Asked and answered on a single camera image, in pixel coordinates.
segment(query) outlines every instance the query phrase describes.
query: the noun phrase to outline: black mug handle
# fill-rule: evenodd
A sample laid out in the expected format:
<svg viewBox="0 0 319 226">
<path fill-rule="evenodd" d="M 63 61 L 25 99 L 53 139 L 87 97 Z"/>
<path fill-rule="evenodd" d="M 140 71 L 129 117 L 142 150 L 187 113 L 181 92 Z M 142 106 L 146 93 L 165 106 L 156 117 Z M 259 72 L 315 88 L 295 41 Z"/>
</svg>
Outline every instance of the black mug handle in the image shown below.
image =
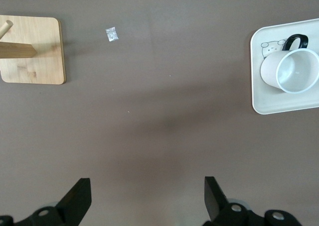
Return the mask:
<svg viewBox="0 0 319 226">
<path fill-rule="evenodd" d="M 294 34 L 291 35 L 284 44 L 283 51 L 290 50 L 292 43 L 297 39 L 300 39 L 300 44 L 298 48 L 307 48 L 308 46 L 308 37 L 303 34 Z"/>
</svg>

